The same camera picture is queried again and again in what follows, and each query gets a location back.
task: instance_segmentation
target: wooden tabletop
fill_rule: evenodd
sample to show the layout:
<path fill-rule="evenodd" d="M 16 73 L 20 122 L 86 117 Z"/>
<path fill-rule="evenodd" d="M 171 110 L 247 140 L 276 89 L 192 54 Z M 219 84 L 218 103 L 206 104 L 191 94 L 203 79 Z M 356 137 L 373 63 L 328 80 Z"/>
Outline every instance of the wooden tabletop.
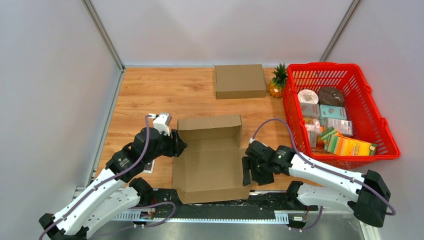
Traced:
<path fill-rule="evenodd" d="M 273 77 L 272 72 L 272 68 L 264 68 L 268 83 Z M 247 148 L 249 139 L 263 121 L 286 119 L 281 98 L 268 93 L 265 98 L 216 100 L 214 81 L 213 67 L 127 68 L 96 174 L 115 152 L 133 141 L 145 127 L 144 118 L 149 113 L 170 113 L 169 127 L 172 129 L 177 128 L 177 119 L 241 114 L 243 148 Z M 280 122 L 267 123 L 256 139 L 274 149 L 279 145 L 291 146 L 289 133 Z M 172 159 L 161 156 L 155 160 L 153 173 L 141 173 L 139 177 L 153 188 L 172 188 L 172 167 Z M 291 181 L 300 178 L 280 174 L 274 179 L 275 182 L 268 185 L 253 184 L 252 189 L 286 190 Z"/>

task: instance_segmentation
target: robotic arm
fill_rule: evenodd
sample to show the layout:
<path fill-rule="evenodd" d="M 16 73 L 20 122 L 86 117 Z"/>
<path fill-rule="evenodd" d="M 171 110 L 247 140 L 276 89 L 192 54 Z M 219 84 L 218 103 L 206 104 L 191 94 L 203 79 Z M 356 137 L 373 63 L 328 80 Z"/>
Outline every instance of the robotic arm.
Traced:
<path fill-rule="evenodd" d="M 85 191 L 62 210 L 46 213 L 39 219 L 51 240 L 85 240 L 122 211 L 150 202 L 153 190 L 150 185 L 142 178 L 131 179 L 159 156 L 180 156 L 187 144 L 177 130 L 169 130 L 171 115 L 161 113 L 149 117 L 154 119 L 154 127 L 147 125 L 149 129 L 143 128 L 133 142 L 116 152 Z M 108 199 L 126 183 L 129 186 L 118 196 Z"/>
<path fill-rule="evenodd" d="M 258 185 L 273 183 L 273 174 L 308 179 L 325 187 L 293 181 L 286 192 L 289 202 L 348 211 L 368 225 L 383 226 L 388 205 L 367 188 L 389 201 L 391 193 L 377 172 L 368 170 L 367 174 L 362 174 L 339 169 L 296 153 L 293 148 L 279 146 L 274 150 L 256 140 L 249 144 L 245 153 L 247 157 L 242 159 L 244 186 L 251 182 L 249 171 Z"/>

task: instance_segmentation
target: roll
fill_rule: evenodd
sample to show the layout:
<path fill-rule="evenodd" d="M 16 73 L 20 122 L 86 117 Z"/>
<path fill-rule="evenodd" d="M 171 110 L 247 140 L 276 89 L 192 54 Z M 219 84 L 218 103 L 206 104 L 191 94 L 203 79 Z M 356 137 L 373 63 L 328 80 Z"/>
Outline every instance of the roll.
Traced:
<path fill-rule="evenodd" d="M 318 95 L 309 89 L 303 89 L 297 94 L 299 102 L 305 104 L 318 104 Z"/>
<path fill-rule="evenodd" d="M 318 91 L 319 104 L 341 107 L 345 103 L 342 91 L 335 87 L 323 86 Z"/>

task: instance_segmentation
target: teal box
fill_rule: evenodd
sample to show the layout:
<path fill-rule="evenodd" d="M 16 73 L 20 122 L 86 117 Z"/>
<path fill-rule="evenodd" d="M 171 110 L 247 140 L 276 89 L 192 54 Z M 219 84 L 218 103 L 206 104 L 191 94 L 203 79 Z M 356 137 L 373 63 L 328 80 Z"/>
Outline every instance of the teal box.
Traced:
<path fill-rule="evenodd" d="M 346 110 L 342 106 L 329 106 L 329 105 L 319 105 L 319 121 L 321 126 L 324 125 L 324 120 L 327 118 L 347 120 Z"/>

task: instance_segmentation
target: white backdrop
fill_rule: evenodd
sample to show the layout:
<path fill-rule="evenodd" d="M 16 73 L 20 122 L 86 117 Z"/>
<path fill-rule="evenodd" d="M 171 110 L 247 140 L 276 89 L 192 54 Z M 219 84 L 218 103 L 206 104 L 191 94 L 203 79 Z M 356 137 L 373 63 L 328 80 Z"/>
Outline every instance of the white backdrop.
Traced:
<path fill-rule="evenodd" d="M 319 61 L 351 0 L 92 0 L 125 65 Z"/>
<path fill-rule="evenodd" d="M 120 72 L 81 1 L 0 6 L 0 239 L 35 240 L 87 183 Z"/>
<path fill-rule="evenodd" d="M 365 0 L 328 59 L 360 65 L 402 154 L 360 169 L 380 172 L 397 210 L 382 240 L 423 238 L 423 30 L 422 0 Z"/>

